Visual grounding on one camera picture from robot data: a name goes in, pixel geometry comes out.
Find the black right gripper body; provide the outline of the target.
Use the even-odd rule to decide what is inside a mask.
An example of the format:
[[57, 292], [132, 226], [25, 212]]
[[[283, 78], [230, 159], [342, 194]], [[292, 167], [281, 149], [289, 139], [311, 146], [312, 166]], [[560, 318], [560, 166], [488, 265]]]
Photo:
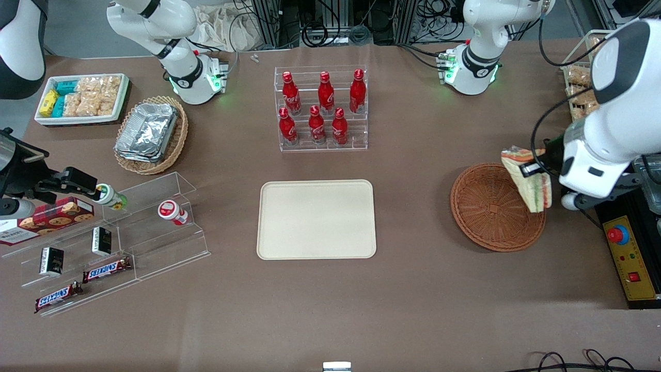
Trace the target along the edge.
[[2, 130], [2, 196], [30, 199], [30, 190], [39, 181], [49, 180], [48, 151], [13, 137], [12, 129]]

